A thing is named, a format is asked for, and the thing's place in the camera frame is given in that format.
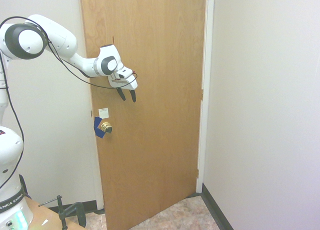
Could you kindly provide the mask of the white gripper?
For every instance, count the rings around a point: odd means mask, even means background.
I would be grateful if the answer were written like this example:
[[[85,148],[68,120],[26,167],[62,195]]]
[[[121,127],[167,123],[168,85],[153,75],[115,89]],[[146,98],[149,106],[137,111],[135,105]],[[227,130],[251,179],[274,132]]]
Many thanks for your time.
[[[130,75],[123,79],[113,79],[112,77],[108,77],[108,81],[111,87],[117,88],[116,90],[123,101],[126,100],[126,97],[122,89],[127,89],[130,92],[132,101],[136,102],[137,97],[135,89],[138,87],[138,83],[134,75]]]

